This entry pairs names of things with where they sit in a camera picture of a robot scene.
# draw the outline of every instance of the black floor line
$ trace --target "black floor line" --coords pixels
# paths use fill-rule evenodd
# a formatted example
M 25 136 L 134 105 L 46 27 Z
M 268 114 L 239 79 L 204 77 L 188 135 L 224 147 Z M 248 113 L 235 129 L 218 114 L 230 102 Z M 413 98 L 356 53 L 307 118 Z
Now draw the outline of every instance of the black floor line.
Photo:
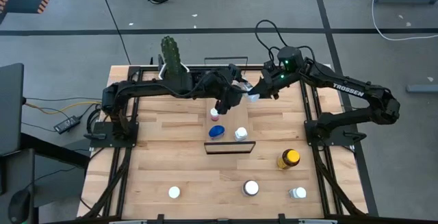
M 323 0 L 316 0 L 318 8 L 320 10 L 322 25 L 326 29 L 326 39 L 328 44 L 328 49 L 330 50 L 330 55 L 333 62 L 333 68 L 336 73 L 342 74 L 341 62 L 339 61 L 339 56 L 337 54 L 335 40 L 333 39 L 333 30 L 330 28 L 329 18 L 327 17 L 326 8 L 324 6 Z M 345 106 L 351 106 L 350 97 L 341 93 L 342 102 Z M 365 195 L 365 201 L 367 203 L 368 213 L 372 216 L 378 216 L 376 200 L 374 199 L 374 194 L 372 192 L 370 176 L 368 175 L 368 169 L 365 162 L 365 157 L 362 150 L 362 145 L 358 142 L 355 145 L 355 157 L 357 161 L 357 168 L 359 171 L 359 177 L 361 178 L 363 194 Z
M 274 33 L 274 28 L 259 28 L 261 33 Z M 279 28 L 284 34 L 377 34 L 375 29 Z M 438 34 L 438 28 L 381 29 L 384 34 Z M 121 29 L 122 35 L 160 34 L 244 34 L 254 33 L 254 28 L 205 28 L 205 29 Z M 0 30 L 0 36 L 98 36 L 117 35 L 115 29 L 75 30 Z

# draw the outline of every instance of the blue bottle cap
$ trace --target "blue bottle cap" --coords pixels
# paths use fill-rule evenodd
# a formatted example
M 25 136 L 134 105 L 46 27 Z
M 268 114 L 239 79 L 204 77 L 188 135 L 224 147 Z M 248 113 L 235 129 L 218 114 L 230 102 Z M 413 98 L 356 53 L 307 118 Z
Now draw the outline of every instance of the blue bottle cap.
M 224 136 L 224 133 L 225 127 L 221 125 L 215 125 L 210 129 L 210 132 L 208 132 L 208 136 L 210 136 L 211 139 L 217 139 Z

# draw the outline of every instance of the white cap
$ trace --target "white cap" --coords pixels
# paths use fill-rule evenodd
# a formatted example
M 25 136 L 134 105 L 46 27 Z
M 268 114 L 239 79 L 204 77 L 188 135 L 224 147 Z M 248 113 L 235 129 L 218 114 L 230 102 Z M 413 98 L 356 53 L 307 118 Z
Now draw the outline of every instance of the white cap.
M 244 187 L 249 195 L 255 195 L 259 192 L 259 184 L 253 180 L 247 181 Z
M 218 111 L 215 109 L 215 108 L 212 108 L 211 110 L 210 110 L 210 114 L 212 115 L 212 116 L 214 116 L 214 117 L 217 117 L 219 114 L 218 114 Z
M 303 187 L 298 187 L 295 189 L 295 195 L 298 198 L 305 198 L 306 197 L 306 189 L 304 189 Z
M 241 138 L 241 137 L 245 137 L 246 135 L 248 135 L 248 133 L 246 132 L 245 128 L 239 127 L 239 129 L 237 129 L 237 131 L 235 131 L 235 135 L 238 136 L 239 138 Z
M 169 189 L 169 197 L 172 197 L 173 199 L 176 199 L 177 197 L 179 197 L 179 193 L 181 191 L 179 190 L 178 186 L 172 186 Z

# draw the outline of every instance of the white pot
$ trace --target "white pot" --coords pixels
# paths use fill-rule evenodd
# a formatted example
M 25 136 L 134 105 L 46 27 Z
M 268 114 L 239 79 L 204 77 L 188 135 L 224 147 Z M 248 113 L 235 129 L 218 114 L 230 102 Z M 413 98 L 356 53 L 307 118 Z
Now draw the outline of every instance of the white pot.
M 181 66 L 185 69 L 185 71 L 186 71 L 187 73 L 190 72 L 190 70 L 189 70 L 188 67 L 186 67 L 183 63 L 180 63 L 180 64 L 181 64 Z M 161 79 L 161 80 L 163 80 L 163 79 L 164 79 L 164 73 L 165 73 L 165 72 L 166 72 L 166 64 L 163 65 L 161 71 L 158 73 L 158 78 Z

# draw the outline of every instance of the round white object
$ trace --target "round white object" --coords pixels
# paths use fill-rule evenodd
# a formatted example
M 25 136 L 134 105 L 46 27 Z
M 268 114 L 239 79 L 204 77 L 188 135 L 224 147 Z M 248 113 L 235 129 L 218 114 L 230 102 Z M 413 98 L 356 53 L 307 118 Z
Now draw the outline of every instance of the round white object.
M 247 181 L 244 190 L 248 195 L 256 195 L 259 192 L 259 184 L 253 180 Z
M 243 140 L 248 136 L 248 133 L 246 132 L 246 129 L 243 127 L 239 127 L 237 131 L 235 131 L 235 139 L 237 141 Z
M 293 198 L 306 198 L 307 192 L 303 187 L 298 187 L 292 190 Z
M 214 118 L 216 118 L 217 116 L 219 116 L 218 111 L 215 108 L 212 108 L 210 110 L 210 115 Z
M 169 197 L 176 199 L 177 197 L 179 197 L 179 194 L 181 193 L 181 191 L 179 190 L 178 186 L 172 186 L 169 189 Z

